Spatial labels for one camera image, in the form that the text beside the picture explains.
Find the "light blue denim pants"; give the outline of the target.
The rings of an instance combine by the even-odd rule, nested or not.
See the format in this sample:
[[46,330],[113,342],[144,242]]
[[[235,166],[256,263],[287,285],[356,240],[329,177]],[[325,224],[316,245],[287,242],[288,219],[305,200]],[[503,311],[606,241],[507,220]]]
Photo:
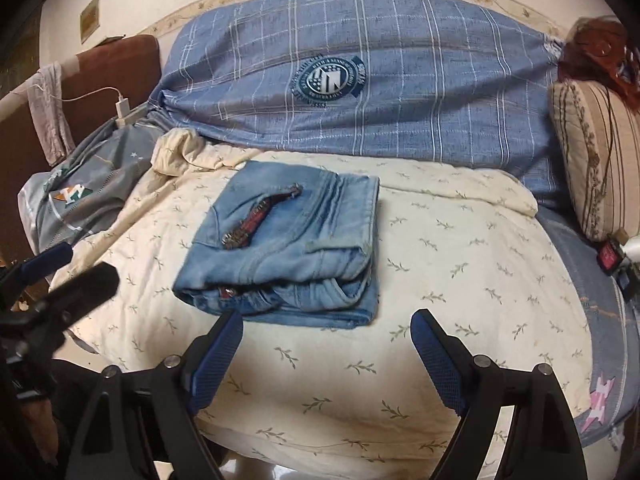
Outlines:
[[353,330],[378,312],[380,180],[251,160],[194,235],[172,292],[247,321]]

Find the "grey pillow with logo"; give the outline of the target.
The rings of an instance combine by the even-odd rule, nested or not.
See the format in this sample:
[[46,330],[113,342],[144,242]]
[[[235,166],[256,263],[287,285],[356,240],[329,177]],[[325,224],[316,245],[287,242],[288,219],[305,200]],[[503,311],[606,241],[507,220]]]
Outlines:
[[75,245],[108,229],[150,169],[154,146],[165,132],[146,119],[122,128],[111,119],[51,171],[33,174],[17,194],[32,252],[61,242]]

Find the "blue grey bedsheet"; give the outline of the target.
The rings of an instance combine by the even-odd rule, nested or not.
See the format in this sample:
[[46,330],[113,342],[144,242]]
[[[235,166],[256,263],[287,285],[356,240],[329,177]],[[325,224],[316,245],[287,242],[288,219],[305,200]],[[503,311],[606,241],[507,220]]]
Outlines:
[[567,268],[591,335],[593,404],[575,418],[588,446],[620,431],[639,402],[639,312],[623,300],[615,278],[598,265],[597,248],[573,222],[546,207],[538,209],[537,220]]

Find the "cream floral quilt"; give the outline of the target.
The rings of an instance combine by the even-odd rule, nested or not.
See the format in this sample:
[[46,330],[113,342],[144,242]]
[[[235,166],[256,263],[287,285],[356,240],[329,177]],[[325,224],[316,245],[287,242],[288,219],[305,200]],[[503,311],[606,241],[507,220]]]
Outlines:
[[549,365],[572,414],[589,408],[588,323],[537,211],[500,170],[263,152],[175,128],[53,281],[117,269],[116,295],[73,331],[127,370],[238,311],[239,350],[198,414],[224,448],[316,476],[422,479],[458,416],[413,347],[417,310],[499,365]]

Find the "pink cloth on headboard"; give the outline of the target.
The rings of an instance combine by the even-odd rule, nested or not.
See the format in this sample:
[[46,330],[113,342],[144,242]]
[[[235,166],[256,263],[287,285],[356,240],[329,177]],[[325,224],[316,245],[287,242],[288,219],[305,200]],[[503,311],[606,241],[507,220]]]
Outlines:
[[27,102],[44,158],[53,167],[76,148],[63,110],[63,67],[41,67],[27,81]]

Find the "small red object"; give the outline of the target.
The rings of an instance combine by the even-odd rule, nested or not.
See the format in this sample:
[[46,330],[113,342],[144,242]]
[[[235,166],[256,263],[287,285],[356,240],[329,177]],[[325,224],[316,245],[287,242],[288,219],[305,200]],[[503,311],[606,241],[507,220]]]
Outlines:
[[622,246],[615,238],[609,238],[604,242],[597,254],[597,262],[606,275],[616,273],[624,258]]

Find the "brown wooden headboard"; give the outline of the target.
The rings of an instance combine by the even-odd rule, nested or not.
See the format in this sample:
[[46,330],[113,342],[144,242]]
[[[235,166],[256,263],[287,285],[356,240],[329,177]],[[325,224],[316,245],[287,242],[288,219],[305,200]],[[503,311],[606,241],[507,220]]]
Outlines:
[[[160,46],[138,35],[92,48],[62,63],[63,110],[76,142],[116,116],[122,94],[135,107],[160,80]],[[26,86],[1,99],[1,261],[32,254],[17,209],[17,193],[27,179],[49,168],[30,114]]]

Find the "white tube object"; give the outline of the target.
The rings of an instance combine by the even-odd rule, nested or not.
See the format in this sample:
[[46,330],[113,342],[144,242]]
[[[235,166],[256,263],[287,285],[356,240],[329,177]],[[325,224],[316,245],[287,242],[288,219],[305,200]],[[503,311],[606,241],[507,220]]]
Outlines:
[[631,263],[640,262],[640,235],[631,237],[622,246],[625,259]]

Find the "beige striped pillow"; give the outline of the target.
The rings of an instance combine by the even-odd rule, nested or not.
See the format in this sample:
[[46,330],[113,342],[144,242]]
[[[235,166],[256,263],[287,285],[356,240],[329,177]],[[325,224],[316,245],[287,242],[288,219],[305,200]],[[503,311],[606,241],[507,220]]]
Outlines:
[[594,81],[549,88],[570,198],[582,232],[602,242],[618,230],[639,234],[639,114]]

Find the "blue plaid blanket with emblem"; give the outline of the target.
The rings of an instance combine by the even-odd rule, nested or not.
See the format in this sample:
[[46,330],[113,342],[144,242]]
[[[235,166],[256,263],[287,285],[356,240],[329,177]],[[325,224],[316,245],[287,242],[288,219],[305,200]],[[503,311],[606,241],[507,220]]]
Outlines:
[[461,0],[250,0],[183,26],[149,102],[171,125],[251,148],[500,169],[561,209],[559,54]]

